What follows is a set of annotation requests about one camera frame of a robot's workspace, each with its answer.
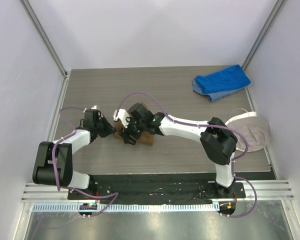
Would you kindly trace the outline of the brown cloth napkin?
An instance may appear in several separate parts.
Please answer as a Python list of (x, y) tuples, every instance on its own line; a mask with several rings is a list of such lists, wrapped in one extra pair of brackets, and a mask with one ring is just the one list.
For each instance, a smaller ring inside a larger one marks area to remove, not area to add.
[[(115, 122), (114, 127), (117, 129), (117, 131), (113, 133), (113, 136), (117, 139), (123, 140), (122, 137), (119, 135), (119, 132), (122, 131), (123, 127), (121, 122)], [(143, 132), (141, 134), (141, 137), (136, 140), (136, 144), (152, 146), (154, 144), (154, 136), (148, 132)]]

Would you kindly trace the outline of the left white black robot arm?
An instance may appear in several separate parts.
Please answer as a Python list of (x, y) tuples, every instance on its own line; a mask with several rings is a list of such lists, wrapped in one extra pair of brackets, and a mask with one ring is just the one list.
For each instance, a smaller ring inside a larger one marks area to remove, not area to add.
[(90, 200), (97, 192), (94, 177), (73, 169), (73, 154), (97, 137), (108, 137), (115, 129), (96, 105), (84, 109), (83, 113), (84, 118), (80, 120), (79, 127), (70, 134), (59, 140), (39, 144), (32, 180), (37, 185), (79, 189), (79, 194)]

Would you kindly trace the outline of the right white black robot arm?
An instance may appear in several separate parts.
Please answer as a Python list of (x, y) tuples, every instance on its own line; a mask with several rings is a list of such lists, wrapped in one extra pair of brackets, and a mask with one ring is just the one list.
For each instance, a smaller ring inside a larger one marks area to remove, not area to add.
[(213, 117), (209, 121), (186, 120), (163, 112), (153, 114), (143, 104), (136, 103), (129, 110), (116, 110), (113, 120), (121, 123), (118, 134), (126, 144), (135, 145), (144, 132), (200, 143), (208, 159), (215, 164), (216, 193), (223, 198), (233, 193), (235, 178), (232, 160), (238, 139), (219, 118)]

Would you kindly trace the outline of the blue white checkered cloth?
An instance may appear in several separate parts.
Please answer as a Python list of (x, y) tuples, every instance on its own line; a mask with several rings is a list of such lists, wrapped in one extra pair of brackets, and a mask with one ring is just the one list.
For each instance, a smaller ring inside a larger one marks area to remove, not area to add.
[(215, 102), (219, 99), (225, 98), (229, 95), (232, 95), (234, 93), (237, 93), (243, 89), (243, 88), (238, 88), (238, 89), (234, 89), (234, 90), (226, 90), (226, 91), (219, 91), (219, 92), (213, 92), (213, 93), (204, 93), (195, 79), (193, 79), (191, 83), (192, 83), (193, 92), (206, 97), (211, 103)]

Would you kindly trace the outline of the blue folded cloth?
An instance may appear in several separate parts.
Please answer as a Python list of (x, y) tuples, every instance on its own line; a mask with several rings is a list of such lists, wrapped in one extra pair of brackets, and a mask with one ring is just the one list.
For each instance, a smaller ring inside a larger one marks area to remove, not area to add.
[(239, 64), (208, 75), (197, 75), (194, 81), (205, 95), (242, 89), (251, 83)]

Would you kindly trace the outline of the grey white cap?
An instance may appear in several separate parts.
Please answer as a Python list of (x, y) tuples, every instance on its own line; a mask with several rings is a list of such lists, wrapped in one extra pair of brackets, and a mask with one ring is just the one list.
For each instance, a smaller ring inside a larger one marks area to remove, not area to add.
[(270, 143), (269, 123), (258, 116), (256, 111), (236, 108), (228, 114), (225, 125), (246, 138), (248, 152), (262, 150)]

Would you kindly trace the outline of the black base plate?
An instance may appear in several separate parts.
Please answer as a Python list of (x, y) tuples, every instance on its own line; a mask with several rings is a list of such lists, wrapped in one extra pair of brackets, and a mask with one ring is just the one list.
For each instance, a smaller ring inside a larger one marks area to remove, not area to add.
[(84, 192), (93, 196), (118, 193), (116, 205), (195, 205), (210, 204), (212, 199), (247, 197), (239, 180), (225, 194), (218, 192), (215, 178), (215, 173), (93, 175)]

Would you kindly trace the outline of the left aluminium frame post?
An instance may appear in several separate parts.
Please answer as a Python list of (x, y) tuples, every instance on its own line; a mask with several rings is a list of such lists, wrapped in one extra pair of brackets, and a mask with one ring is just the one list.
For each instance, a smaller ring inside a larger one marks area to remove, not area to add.
[(39, 18), (37, 17), (33, 7), (31, 6), (28, 0), (20, 0), (19, 1), (25, 10), (26, 14), (28, 15), (30, 21), (32, 22), (35, 30), (37, 31), (39, 37), (41, 38), (43, 44), (45, 45), (48, 53), (52, 57), (54, 63), (56, 64), (58, 70), (65, 78), (67, 76), (67, 70), (65, 69), (64, 65), (62, 64), (57, 52), (55, 51), (46, 31), (44, 30)]

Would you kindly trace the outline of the aluminium frame post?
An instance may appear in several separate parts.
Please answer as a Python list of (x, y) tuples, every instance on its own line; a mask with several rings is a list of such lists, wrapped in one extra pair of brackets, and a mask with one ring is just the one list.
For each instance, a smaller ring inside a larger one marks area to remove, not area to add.
[(251, 61), (253, 60), (254, 56), (256, 55), (259, 47), (265, 40), (267, 34), (269, 33), (272, 25), (276, 21), (276, 18), (279, 16), (280, 12), (282, 11), (283, 7), (285, 6), (287, 0), (276, 0), (269, 15), (267, 16), (264, 24), (261, 27), (260, 32), (258, 33), (255, 41), (253, 42), (252, 47), (250, 48), (248, 55), (246, 56), (243, 64), (242, 70), (245, 72), (248, 69)]
[(67, 70), (65, 69), (64, 65), (62, 64), (57, 52), (55, 51), (46, 31), (44, 30), (39, 18), (37, 17), (33, 7), (31, 6), (28, 0), (20, 0), (19, 1), (25, 10), (26, 14), (28, 15), (30, 21), (32, 22), (35, 30), (37, 31), (39, 37), (41, 38), (43, 44), (45, 45), (48, 53), (52, 57), (54, 63), (56, 64), (58, 70), (65, 78), (67, 76)]

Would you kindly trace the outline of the front aluminium rail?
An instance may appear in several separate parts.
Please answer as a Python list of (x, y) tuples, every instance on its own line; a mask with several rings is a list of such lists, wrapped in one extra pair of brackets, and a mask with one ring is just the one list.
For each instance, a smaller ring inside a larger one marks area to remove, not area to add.
[[(254, 199), (255, 189), (257, 199), (261, 201), (294, 200), (294, 195), (287, 180), (251, 180), (249, 185), (243, 181), (246, 200)], [(68, 190), (56, 190), (54, 186), (27, 183), (21, 197), (22, 202), (67, 202)]]

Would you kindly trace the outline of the right aluminium frame post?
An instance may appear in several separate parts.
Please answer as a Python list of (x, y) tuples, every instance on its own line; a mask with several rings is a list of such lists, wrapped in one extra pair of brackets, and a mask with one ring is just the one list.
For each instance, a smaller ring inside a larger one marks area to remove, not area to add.
[(269, 33), (272, 25), (276, 21), (276, 18), (279, 16), (280, 12), (282, 11), (283, 7), (285, 6), (287, 0), (276, 0), (269, 15), (267, 16), (264, 24), (261, 27), (260, 32), (258, 33), (255, 41), (253, 42), (252, 47), (250, 48), (248, 55), (246, 56), (243, 64), (242, 70), (245, 72), (248, 69), (251, 61), (253, 60), (254, 56), (256, 55), (259, 47), (265, 40), (267, 34)]

